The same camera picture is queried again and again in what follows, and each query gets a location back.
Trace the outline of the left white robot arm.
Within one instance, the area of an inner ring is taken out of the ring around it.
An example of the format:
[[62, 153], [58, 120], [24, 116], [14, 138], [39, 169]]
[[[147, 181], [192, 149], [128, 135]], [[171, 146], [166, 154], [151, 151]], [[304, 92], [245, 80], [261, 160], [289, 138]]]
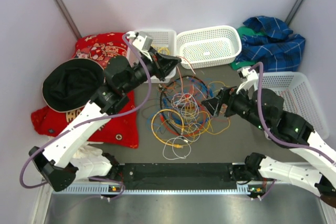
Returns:
[[134, 53], [139, 60], [134, 66], [124, 56], [111, 58], [104, 70], [105, 84], [97, 89], [81, 113], [49, 143], [29, 151], [28, 160], [54, 191], [62, 191], [81, 179], [117, 178], [119, 168], [108, 154], [82, 158], [74, 158], [74, 154], [99, 128], [124, 116], [122, 109], [129, 102], [130, 91], [150, 81], [152, 76], [163, 81], [181, 62], [180, 58], [160, 54], [153, 47]]

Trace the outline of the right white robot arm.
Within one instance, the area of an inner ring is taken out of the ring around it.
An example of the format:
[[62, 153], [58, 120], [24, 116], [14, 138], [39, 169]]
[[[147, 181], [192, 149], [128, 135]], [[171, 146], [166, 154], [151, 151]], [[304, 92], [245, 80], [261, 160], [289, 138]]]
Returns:
[[312, 167], [302, 168], [279, 162], [269, 156], [251, 153], [242, 169], [247, 180], [271, 179], [305, 189], [331, 207], [335, 207], [335, 150], [319, 136], [302, 116], [284, 110], [284, 99], [270, 89], [248, 91], [223, 87], [210, 99], [202, 101], [212, 116], [223, 105], [225, 117], [238, 115], [264, 131], [275, 144], [304, 158]]

